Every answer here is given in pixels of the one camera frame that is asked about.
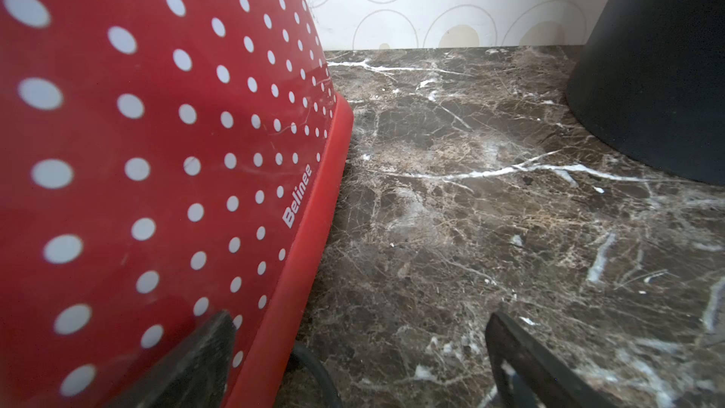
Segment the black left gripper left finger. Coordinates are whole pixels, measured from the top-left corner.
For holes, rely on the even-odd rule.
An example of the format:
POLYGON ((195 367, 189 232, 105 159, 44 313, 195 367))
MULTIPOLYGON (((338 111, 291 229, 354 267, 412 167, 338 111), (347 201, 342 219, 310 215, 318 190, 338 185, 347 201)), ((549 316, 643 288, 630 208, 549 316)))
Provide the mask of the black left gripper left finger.
POLYGON ((107 406, 220 407, 235 334, 229 312, 213 315, 107 406))

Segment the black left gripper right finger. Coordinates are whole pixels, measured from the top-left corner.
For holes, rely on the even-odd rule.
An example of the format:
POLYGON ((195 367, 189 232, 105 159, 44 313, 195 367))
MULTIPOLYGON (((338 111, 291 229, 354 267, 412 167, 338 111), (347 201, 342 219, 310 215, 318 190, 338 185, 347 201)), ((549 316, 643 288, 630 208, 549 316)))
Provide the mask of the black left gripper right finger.
POLYGON ((485 342, 503 407, 614 405, 506 313, 492 313, 485 342))

